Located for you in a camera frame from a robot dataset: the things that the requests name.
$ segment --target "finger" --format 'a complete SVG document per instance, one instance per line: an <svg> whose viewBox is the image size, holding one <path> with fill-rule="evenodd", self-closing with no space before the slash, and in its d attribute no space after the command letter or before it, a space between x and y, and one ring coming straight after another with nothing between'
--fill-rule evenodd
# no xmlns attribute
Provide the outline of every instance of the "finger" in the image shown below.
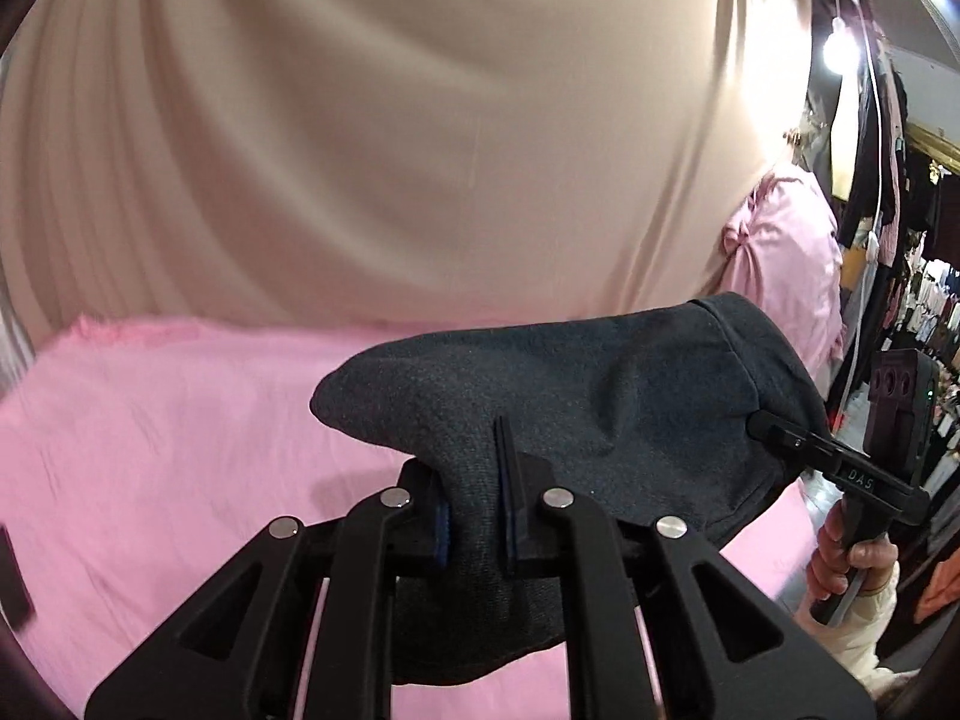
<svg viewBox="0 0 960 720"><path fill-rule="evenodd" d="M820 528L817 533L817 550L824 562L837 574L846 574L850 568L850 563L844 553L843 547L827 533L826 527Z"/></svg>
<svg viewBox="0 0 960 720"><path fill-rule="evenodd" d="M847 577L830 568L819 552L810 559L810 567L823 589L835 595L846 592Z"/></svg>
<svg viewBox="0 0 960 720"><path fill-rule="evenodd" d="M843 499L841 498L830 509L827 519L824 520L824 531L836 542L843 541Z"/></svg>
<svg viewBox="0 0 960 720"><path fill-rule="evenodd" d="M878 541L863 541L850 551L850 565L854 568L892 568L899 557L896 544L889 538Z"/></svg>
<svg viewBox="0 0 960 720"><path fill-rule="evenodd" d="M806 566L806 589L809 591L810 596L818 601L825 601L832 595L829 590L820 584L820 580L817 579L817 575L813 573L813 566L810 565L810 563Z"/></svg>

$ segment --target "silver screw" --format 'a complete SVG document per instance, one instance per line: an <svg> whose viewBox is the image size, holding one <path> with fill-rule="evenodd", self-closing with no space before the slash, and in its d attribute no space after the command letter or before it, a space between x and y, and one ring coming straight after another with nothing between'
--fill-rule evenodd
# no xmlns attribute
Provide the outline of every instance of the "silver screw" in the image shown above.
<svg viewBox="0 0 960 720"><path fill-rule="evenodd" d="M402 509L411 499L404 488L386 488L380 494L380 502L388 509Z"/></svg>
<svg viewBox="0 0 960 720"><path fill-rule="evenodd" d="M573 503L573 493L565 488L549 488L544 493L544 503L551 509L566 509Z"/></svg>
<svg viewBox="0 0 960 720"><path fill-rule="evenodd" d="M656 532L664 538L680 538L686 533L686 523L680 517L661 517L656 521Z"/></svg>
<svg viewBox="0 0 960 720"><path fill-rule="evenodd" d="M290 536L296 536L296 531L299 531L299 522L293 517L277 517L270 523L267 530L274 538L290 538Z"/></svg>

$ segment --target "light bulb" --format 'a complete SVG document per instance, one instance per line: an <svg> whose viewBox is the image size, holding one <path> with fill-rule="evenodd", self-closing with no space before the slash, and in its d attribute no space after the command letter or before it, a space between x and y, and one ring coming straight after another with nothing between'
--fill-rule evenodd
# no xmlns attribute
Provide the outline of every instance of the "light bulb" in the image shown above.
<svg viewBox="0 0 960 720"><path fill-rule="evenodd" d="M852 73L860 64L860 47L839 16L833 20L833 33L824 43L824 63L839 76Z"/></svg>

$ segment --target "beige curtain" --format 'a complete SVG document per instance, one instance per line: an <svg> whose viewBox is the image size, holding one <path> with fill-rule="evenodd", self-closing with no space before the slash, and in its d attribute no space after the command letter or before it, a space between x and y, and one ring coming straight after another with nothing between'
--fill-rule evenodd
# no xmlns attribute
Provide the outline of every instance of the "beige curtain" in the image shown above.
<svg viewBox="0 0 960 720"><path fill-rule="evenodd" d="M809 52L808 0L40 0L0 108L13 304L42 343L675 303Z"/></svg>

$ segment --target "dark gray garment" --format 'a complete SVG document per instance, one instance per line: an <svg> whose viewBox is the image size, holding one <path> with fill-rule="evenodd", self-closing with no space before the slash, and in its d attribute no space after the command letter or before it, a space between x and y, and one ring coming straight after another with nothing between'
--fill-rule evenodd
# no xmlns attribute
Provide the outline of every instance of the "dark gray garment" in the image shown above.
<svg viewBox="0 0 960 720"><path fill-rule="evenodd" d="M314 415L438 469L451 504L448 570L397 591L395 681L464 683L563 639L558 581L507 581L497 563L496 415L614 517L678 514L722 546L800 472L748 439L761 408L829 435L803 364L737 295L435 333L348 360L320 382Z"/></svg>

